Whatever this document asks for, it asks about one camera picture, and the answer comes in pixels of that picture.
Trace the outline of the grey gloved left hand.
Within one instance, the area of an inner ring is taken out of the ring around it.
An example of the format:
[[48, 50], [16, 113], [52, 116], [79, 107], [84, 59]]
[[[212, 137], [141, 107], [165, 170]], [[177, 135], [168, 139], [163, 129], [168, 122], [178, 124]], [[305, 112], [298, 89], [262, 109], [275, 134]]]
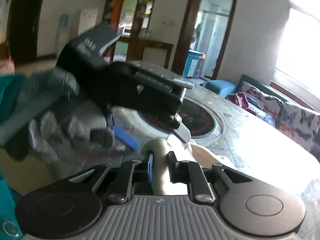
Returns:
[[110, 150], [115, 135], [97, 106], [60, 68], [1, 76], [1, 148], [16, 161], [33, 155], [52, 164], [76, 153]]

